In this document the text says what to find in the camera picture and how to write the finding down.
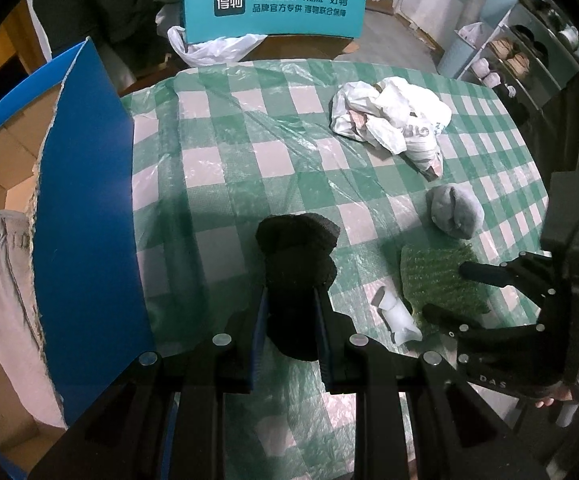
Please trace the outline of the person's right hand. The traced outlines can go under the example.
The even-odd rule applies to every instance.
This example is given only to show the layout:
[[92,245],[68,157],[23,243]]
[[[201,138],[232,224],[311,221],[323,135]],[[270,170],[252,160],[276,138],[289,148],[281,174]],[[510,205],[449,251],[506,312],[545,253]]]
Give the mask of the person's right hand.
[[555,402],[569,402],[573,400],[573,393],[567,384],[560,384],[551,393],[535,403],[536,408],[547,408]]

